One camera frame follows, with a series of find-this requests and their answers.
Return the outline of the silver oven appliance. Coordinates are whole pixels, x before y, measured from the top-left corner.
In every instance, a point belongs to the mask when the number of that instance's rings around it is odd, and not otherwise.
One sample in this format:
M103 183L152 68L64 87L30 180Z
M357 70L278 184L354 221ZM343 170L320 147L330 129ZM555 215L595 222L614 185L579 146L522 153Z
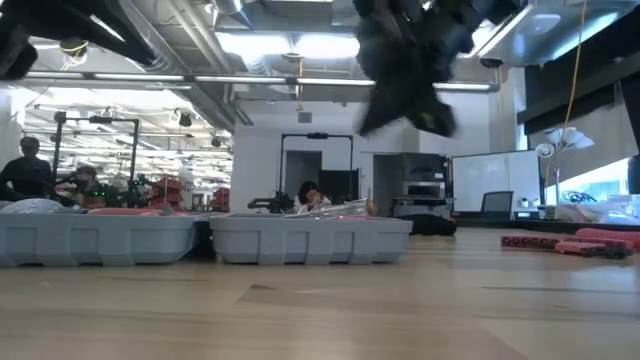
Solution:
M403 195L411 197L443 199L446 197L446 183L406 181L403 183Z

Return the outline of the white ceiling disc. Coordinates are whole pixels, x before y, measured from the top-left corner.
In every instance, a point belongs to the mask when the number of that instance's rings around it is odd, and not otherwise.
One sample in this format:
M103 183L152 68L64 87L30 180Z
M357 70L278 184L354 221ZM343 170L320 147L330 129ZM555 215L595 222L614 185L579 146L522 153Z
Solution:
M561 21L561 16L554 13L536 13L528 16L526 22L521 27L521 32L525 35L538 36L548 33Z

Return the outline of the long tube ceiling light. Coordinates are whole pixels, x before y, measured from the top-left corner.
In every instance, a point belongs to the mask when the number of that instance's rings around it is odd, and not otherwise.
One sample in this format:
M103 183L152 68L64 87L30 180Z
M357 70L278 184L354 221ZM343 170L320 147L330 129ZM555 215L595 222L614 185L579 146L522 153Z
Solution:
M334 87L371 87L371 80L336 79L317 77L274 77L239 75L167 75L134 73L98 73L67 71L30 71L26 79L42 80L89 80L89 81L131 81L165 83L225 83L243 85L293 85L293 86L334 86Z

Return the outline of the black work glove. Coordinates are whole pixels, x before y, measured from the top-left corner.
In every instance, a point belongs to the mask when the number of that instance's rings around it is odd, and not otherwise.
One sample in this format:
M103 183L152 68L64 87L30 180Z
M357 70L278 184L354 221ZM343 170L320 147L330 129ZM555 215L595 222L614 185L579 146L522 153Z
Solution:
M411 235L453 236L457 231L453 220L431 214L404 215L400 219L412 223Z

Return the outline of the whiteboard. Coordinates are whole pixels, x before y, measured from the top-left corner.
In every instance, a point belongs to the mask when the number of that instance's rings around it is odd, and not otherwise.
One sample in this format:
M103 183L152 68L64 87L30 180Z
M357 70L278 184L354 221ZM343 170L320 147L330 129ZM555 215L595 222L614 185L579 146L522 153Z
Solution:
M485 193L511 191L512 209L540 204L540 161L533 150L451 158L453 209L480 212Z

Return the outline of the black rig frame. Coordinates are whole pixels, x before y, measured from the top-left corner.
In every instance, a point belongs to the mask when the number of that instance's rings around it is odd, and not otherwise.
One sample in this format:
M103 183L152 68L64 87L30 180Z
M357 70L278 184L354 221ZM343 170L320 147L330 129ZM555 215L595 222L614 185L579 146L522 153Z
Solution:
M92 123L92 124L99 124L99 125L106 125L106 124L110 124L110 123L113 123L113 122L128 122L128 123L131 123L133 125L134 131L133 131L133 133L131 135L133 143L132 143L131 148L130 148L130 151L131 151L130 174L129 174L129 179L128 179L128 182L127 182L127 186L128 186L128 191L127 191L128 204L132 205L133 204L132 197L133 197L134 192L135 192L134 178L135 178L137 147L138 147L139 133L140 133L140 128L141 128L140 120L139 119L131 119L131 118L120 119L120 118L98 116L98 115L92 115L92 116L89 116L89 117L68 117L67 113L64 112L64 111L56 112L54 114L53 120L57 124L56 132L54 134L54 156L53 156L53 165L52 165L52 176L53 176L54 180L57 179L57 170L58 170L59 158L60 158L63 125L68 120L86 121L86 122L89 122L89 123Z
M284 170L284 142L287 137L305 137L311 140L327 140L329 138L344 138L348 139L350 142L350 157L349 157L349 193L348 199L354 200L354 192L353 192L353 162L354 162L354 137L353 135L342 135L342 134L328 134L326 132L309 132L306 134L295 134L295 133L282 133L280 140L280 159L279 159L279 174L278 174L278 190L276 191L276 195L283 197L283 170Z

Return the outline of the grey plastic tool case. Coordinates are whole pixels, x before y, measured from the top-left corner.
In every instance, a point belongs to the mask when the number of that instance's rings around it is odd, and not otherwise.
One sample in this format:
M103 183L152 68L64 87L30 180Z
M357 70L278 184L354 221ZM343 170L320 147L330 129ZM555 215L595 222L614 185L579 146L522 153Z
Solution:
M409 221L379 217L342 221L262 213L117 216L1 209L0 267L166 264L194 250L199 236L211 242L211 255L234 264L388 263L406 252L411 230Z

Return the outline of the white multi-head floor lamp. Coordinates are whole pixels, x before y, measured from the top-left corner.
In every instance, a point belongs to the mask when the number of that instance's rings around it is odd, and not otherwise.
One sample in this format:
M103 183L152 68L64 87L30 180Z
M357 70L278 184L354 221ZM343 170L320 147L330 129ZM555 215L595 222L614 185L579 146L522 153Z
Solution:
M544 135L545 141L534 149L538 158L546 161L541 170L540 217L549 221L587 222L587 217L578 208L581 200L561 203L560 156L568 150L591 147L594 142L575 127L548 129Z

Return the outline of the black equipment cabinet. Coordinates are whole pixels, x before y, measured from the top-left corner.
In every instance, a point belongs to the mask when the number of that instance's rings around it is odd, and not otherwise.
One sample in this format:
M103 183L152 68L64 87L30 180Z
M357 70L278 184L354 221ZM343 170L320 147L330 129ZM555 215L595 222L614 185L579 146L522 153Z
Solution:
M447 195L448 162L445 156L426 153L405 153L402 157L404 175L401 194L393 199L396 217L412 214L431 214L444 218L451 216ZM406 181L445 182L446 197L443 199L411 197L403 195Z

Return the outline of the black round ceiling fixture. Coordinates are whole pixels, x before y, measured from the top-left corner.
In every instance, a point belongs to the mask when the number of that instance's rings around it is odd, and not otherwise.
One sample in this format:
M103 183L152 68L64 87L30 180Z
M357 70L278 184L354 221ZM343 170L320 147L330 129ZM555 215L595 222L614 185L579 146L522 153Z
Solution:
M63 70L82 65L87 60L89 42L77 37L62 40L59 49L64 55Z

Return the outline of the grey mesh office chair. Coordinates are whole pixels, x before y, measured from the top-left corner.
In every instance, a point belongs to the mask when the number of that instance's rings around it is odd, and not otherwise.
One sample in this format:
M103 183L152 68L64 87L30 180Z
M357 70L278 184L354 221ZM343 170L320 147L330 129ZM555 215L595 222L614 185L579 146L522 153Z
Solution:
M485 219L510 220L512 215L513 192L494 191L483 195L481 216Z

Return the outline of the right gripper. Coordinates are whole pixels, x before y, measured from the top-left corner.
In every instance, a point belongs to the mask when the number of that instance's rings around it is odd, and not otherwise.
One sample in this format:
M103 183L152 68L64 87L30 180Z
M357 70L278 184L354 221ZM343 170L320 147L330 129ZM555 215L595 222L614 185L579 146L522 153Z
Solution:
M369 135L404 118L418 130L453 137L457 122L452 108L439 100L420 51L378 24L360 24L355 35L359 65L374 82L357 133Z

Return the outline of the clear plastic bag pile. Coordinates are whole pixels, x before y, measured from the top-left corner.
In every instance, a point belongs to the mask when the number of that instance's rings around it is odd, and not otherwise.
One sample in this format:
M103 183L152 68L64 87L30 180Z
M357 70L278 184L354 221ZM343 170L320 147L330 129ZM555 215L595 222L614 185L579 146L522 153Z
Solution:
M563 192L551 218L564 222L638 225L640 195L607 195L604 200L576 191Z

